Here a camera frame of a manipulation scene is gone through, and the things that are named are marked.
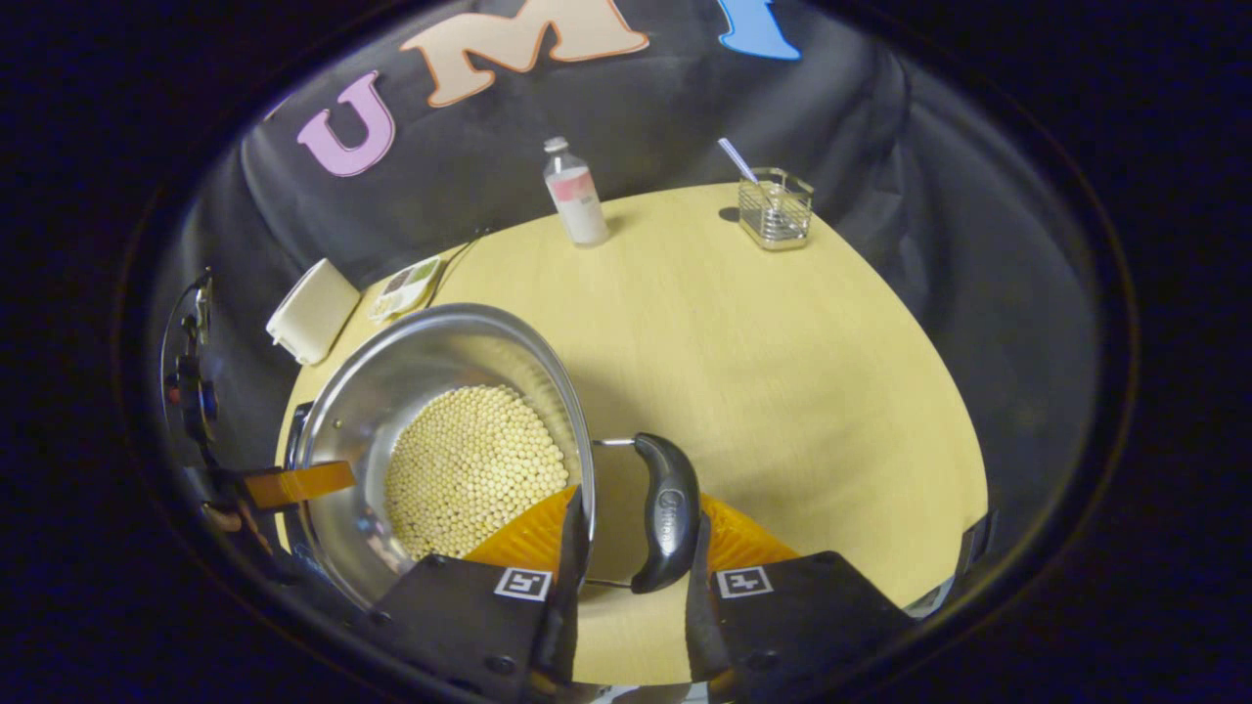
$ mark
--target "orange letter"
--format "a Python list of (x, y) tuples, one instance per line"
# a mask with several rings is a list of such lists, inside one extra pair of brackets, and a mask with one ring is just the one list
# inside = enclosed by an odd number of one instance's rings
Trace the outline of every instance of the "orange letter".
[(535, 68), (550, 25), (557, 36), (551, 56), (558, 61), (630, 54), (647, 46), (647, 36), (626, 26), (612, 0), (527, 0), (516, 18), (464, 13), (417, 34), (399, 49), (419, 49), (426, 56), (434, 78), (434, 93), (427, 101), (443, 108), (496, 81), (495, 71), (470, 65), (466, 53), (526, 73)]

